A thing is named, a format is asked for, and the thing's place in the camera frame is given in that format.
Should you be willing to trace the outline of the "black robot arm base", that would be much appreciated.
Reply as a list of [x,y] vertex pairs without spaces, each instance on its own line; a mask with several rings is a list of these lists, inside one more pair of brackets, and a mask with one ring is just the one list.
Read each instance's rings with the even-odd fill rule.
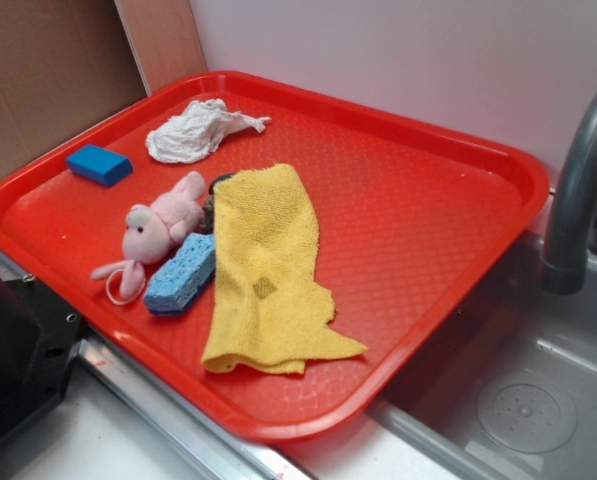
[[63,401],[83,327],[41,280],[0,277],[0,446]]

